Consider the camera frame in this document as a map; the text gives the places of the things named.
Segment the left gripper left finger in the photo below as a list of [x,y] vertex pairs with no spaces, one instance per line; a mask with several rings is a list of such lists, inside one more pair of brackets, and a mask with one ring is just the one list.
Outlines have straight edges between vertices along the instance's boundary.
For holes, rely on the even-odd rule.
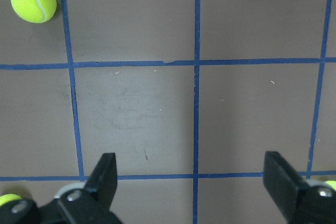
[[83,188],[70,189],[39,209],[41,223],[121,223],[110,211],[117,191],[115,153],[104,153]]

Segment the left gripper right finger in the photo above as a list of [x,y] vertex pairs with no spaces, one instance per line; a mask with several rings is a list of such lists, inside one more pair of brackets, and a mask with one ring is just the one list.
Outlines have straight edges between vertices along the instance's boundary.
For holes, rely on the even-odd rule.
[[267,151],[263,184],[287,223],[335,223],[335,190],[303,178],[282,156]]

